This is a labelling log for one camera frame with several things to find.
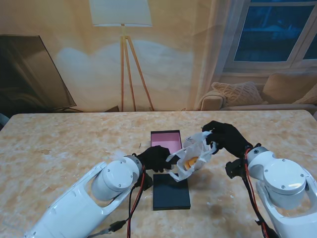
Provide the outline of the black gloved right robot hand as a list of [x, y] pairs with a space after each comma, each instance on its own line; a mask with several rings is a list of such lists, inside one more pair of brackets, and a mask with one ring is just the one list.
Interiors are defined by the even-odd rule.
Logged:
[[211, 148], [213, 142], [216, 144], [213, 155], [224, 148], [233, 156], [242, 158], [247, 149], [253, 149], [253, 145], [232, 124], [212, 120], [202, 127], [202, 132], [205, 131], [211, 132], [206, 137], [206, 144], [210, 145]]

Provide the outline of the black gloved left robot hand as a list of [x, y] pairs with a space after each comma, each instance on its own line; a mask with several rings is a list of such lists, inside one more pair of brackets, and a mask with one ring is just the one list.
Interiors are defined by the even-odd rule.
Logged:
[[137, 158], [146, 170], [163, 173], [164, 170], [171, 170], [172, 164], [166, 161], [169, 155], [170, 151], [168, 148], [158, 145], [149, 147], [143, 153], [137, 155]]

